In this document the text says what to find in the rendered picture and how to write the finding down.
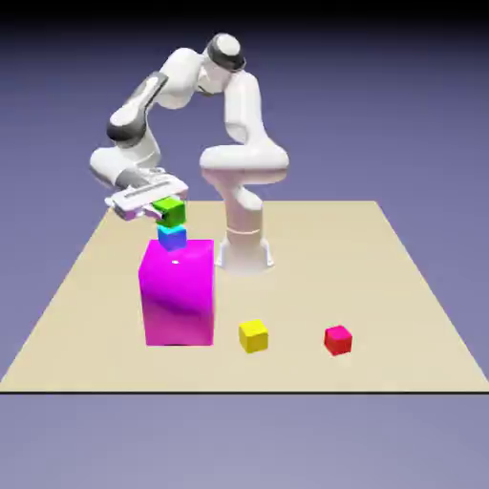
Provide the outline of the small yellow cube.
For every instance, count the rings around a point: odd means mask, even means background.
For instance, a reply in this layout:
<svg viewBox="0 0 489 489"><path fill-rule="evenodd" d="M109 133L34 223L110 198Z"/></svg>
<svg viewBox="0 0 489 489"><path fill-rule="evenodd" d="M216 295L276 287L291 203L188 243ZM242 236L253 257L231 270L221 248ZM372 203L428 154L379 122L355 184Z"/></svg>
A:
<svg viewBox="0 0 489 489"><path fill-rule="evenodd" d="M268 331L265 324L259 319L241 323L239 325L239 340L247 353L266 350Z"/></svg>

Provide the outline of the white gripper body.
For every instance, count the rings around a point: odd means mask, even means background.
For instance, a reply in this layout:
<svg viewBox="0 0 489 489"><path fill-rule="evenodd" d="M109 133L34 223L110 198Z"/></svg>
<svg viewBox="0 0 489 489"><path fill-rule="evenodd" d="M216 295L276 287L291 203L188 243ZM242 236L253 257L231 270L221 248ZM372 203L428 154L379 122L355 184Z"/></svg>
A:
<svg viewBox="0 0 489 489"><path fill-rule="evenodd" d="M104 201L125 221L144 216L141 208L167 197L184 199L188 185L176 177L163 177L139 188L129 186L120 190Z"/></svg>

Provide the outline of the small red cube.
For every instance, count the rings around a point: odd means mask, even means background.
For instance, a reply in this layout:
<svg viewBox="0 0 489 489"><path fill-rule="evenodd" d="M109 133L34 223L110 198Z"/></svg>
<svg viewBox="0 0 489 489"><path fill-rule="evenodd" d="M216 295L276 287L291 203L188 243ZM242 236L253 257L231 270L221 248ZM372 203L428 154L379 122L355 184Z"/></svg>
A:
<svg viewBox="0 0 489 489"><path fill-rule="evenodd" d="M351 351L352 335L342 325L326 328L324 345L333 356L348 353Z"/></svg>

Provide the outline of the small blue cube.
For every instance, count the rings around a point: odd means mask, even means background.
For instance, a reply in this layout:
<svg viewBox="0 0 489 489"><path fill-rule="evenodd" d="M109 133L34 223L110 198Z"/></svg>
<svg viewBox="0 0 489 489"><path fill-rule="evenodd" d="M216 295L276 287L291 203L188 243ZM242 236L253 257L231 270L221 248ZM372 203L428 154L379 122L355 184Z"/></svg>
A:
<svg viewBox="0 0 489 489"><path fill-rule="evenodd" d="M175 251L186 247L187 232L182 225L175 227L166 227L158 225L158 240L159 244L166 251Z"/></svg>

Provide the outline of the small green cube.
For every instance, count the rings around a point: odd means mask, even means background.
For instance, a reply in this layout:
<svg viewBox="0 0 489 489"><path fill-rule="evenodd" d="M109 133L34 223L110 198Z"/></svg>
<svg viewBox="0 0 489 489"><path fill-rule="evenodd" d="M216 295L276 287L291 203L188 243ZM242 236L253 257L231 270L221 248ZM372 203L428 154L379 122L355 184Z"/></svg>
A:
<svg viewBox="0 0 489 489"><path fill-rule="evenodd" d="M153 202L152 205L160 213L160 217L157 219L159 225L171 228L185 224L185 201L175 197L167 197Z"/></svg>

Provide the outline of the large magenta box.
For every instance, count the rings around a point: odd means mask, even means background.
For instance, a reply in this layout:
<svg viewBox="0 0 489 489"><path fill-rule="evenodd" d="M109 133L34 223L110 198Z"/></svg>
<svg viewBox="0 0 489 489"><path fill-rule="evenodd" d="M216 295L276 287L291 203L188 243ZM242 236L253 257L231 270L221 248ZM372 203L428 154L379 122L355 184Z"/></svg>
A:
<svg viewBox="0 0 489 489"><path fill-rule="evenodd" d="M210 346L214 337L214 242L167 251L147 245L138 270L148 346Z"/></svg>

